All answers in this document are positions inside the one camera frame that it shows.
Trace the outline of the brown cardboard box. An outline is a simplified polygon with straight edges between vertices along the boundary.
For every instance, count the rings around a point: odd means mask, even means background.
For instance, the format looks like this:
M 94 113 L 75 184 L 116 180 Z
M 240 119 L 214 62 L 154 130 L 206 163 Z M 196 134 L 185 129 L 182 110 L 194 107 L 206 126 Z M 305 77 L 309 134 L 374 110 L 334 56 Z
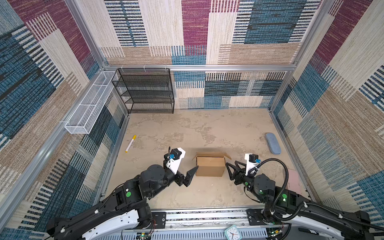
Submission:
M 198 177 L 222 177 L 226 162 L 232 158 L 225 152 L 197 152 L 195 156 Z

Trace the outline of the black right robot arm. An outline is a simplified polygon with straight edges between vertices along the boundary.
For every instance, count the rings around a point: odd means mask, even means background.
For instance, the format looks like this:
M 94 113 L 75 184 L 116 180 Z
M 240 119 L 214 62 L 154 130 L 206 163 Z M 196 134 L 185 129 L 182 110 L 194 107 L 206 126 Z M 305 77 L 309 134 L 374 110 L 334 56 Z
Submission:
M 253 201 L 264 204 L 258 216 L 266 224 L 297 225 L 334 240 L 373 240 L 384 235 L 384 228 L 373 225 L 367 212 L 336 210 L 288 190 L 287 166 L 283 166 L 284 184 L 277 187 L 275 181 L 268 176 L 257 173 L 264 164 L 271 161 L 282 163 L 278 159 L 267 159 L 251 169 L 239 161 L 235 164 L 226 163 L 230 180 L 235 185 L 242 185 L 246 194 L 251 193 Z

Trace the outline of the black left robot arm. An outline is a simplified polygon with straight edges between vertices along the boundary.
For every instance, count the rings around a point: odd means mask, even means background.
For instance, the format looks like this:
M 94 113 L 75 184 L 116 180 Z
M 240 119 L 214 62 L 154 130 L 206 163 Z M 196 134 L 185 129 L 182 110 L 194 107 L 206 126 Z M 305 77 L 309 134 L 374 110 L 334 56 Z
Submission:
M 91 208 L 70 218 L 50 219 L 47 233 L 55 240 L 98 240 L 117 231 L 148 227 L 153 215 L 147 201 L 172 183 L 189 186 L 197 170 L 194 167 L 184 176 L 151 165 Z

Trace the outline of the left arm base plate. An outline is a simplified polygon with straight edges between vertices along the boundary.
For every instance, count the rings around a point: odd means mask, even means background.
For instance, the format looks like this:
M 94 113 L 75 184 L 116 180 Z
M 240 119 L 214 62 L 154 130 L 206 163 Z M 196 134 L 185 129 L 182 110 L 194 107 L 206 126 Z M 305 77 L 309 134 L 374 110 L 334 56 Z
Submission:
M 147 227 L 148 230 L 155 228 L 164 229 L 166 227 L 167 213 L 166 212 L 152 212 L 153 220 Z

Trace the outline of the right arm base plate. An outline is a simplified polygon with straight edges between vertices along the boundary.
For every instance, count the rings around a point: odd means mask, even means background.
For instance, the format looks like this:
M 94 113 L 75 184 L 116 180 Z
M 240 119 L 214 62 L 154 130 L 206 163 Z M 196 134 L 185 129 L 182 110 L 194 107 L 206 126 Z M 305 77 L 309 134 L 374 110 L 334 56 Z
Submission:
M 246 213 L 250 226 L 275 225 L 275 222 L 268 222 L 264 219 L 262 209 L 247 209 Z

